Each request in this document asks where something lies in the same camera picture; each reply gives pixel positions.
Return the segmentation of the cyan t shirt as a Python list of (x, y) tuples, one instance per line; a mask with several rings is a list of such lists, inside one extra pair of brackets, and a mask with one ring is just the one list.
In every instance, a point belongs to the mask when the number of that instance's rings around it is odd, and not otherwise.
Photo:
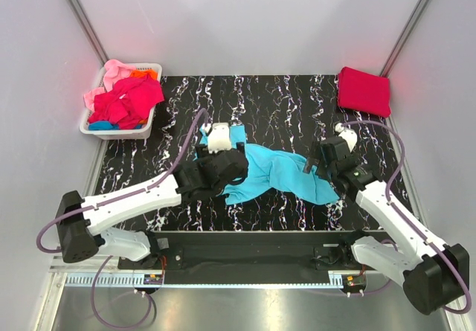
[(302, 155), (281, 150), (271, 150), (247, 142), (243, 125), (230, 128), (231, 143), (235, 147), (244, 143), (248, 159), (248, 177), (238, 185), (228, 184), (212, 196), (224, 196), (225, 204), (235, 205), (256, 199), (270, 189), (293, 193), (299, 199), (315, 205), (337, 202), (338, 194), (331, 184), (320, 179), (313, 167), (311, 173), (303, 171), (306, 159)]

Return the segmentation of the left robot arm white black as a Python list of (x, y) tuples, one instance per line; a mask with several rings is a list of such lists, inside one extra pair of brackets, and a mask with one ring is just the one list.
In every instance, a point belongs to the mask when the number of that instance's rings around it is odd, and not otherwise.
[(78, 263), (97, 254), (122, 257), (155, 267), (167, 249), (146, 231), (125, 231), (117, 225), (141, 214), (181, 203), (220, 195), (228, 185), (238, 185), (248, 176), (245, 145), (209, 152), (196, 147), (197, 158), (180, 163), (171, 174), (104, 195), (81, 197), (71, 191), (62, 197), (57, 212), (60, 250), (64, 263)]

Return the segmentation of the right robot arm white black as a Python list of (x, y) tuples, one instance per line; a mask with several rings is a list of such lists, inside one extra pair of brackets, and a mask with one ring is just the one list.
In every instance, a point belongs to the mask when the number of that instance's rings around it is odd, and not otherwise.
[(468, 251), (429, 231), (392, 195), (382, 178), (359, 161), (346, 138), (313, 141), (304, 171), (314, 171), (331, 182), (341, 195), (366, 210), (397, 245), (392, 249), (367, 232), (353, 232), (337, 252), (344, 268), (361, 264), (375, 269), (401, 286), (411, 305), (423, 315), (448, 309), (460, 297), (466, 299), (460, 312), (471, 308)]

